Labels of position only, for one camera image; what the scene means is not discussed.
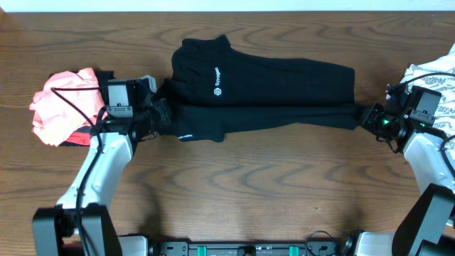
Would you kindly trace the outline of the black t-shirt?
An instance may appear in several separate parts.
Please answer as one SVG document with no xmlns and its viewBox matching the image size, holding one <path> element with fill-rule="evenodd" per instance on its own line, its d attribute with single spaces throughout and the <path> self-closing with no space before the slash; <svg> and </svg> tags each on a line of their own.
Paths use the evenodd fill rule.
<svg viewBox="0 0 455 256">
<path fill-rule="evenodd" d="M 227 133 L 295 123 L 357 127 L 352 68 L 248 55 L 234 50 L 225 35 L 184 39 L 171 64 L 172 76 L 156 93 L 172 112 L 161 135 L 222 142 Z"/>
</svg>

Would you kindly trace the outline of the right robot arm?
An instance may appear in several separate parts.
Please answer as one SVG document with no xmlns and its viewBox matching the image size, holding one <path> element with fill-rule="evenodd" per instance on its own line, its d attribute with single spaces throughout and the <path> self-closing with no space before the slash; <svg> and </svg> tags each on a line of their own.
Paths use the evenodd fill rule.
<svg viewBox="0 0 455 256">
<path fill-rule="evenodd" d="M 362 128 L 397 143 L 421 196 L 394 233 L 360 233 L 354 255 L 454 254 L 454 238 L 444 234 L 454 226 L 454 159 L 446 152 L 448 137 L 430 122 L 435 109 L 409 105 L 392 112 L 375 104 L 362 114 Z"/>
</svg>

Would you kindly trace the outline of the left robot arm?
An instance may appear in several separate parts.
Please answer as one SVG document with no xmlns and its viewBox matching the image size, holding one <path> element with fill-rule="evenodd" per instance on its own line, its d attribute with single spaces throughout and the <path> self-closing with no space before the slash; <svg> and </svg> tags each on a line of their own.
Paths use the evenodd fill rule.
<svg viewBox="0 0 455 256">
<path fill-rule="evenodd" d="M 39 208 L 32 220 L 37 255 L 149 255 L 145 235 L 118 235 L 109 207 L 137 144 L 171 123 L 165 99 L 102 107 L 94 137 L 77 176 L 55 206 Z"/>
</svg>

